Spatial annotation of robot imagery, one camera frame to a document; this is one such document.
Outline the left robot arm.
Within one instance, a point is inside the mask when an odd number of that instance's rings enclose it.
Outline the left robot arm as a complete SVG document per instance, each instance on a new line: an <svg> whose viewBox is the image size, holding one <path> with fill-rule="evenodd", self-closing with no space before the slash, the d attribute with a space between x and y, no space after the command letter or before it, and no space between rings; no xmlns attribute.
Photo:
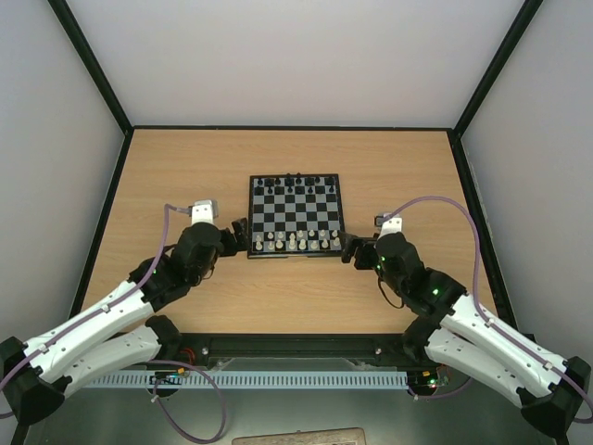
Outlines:
<svg viewBox="0 0 593 445"><path fill-rule="evenodd" d="M195 218L95 305L37 337L2 341L6 416L31 426L102 375L175 355L180 333L158 311L207 279L218 258L246 250L246 230L246 219L220 229L210 216Z"/></svg>

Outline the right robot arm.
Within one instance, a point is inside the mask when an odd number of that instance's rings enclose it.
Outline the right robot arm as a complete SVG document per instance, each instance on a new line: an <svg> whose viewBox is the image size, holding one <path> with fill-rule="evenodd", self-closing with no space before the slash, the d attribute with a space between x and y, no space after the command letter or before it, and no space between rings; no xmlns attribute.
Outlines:
<svg viewBox="0 0 593 445"><path fill-rule="evenodd" d="M566 435L588 389L587 362L546 350L500 320L455 279L425 267L400 232L339 239L344 263L374 270L416 314L402 338L411 361L454 368L509 400L539 432Z"/></svg>

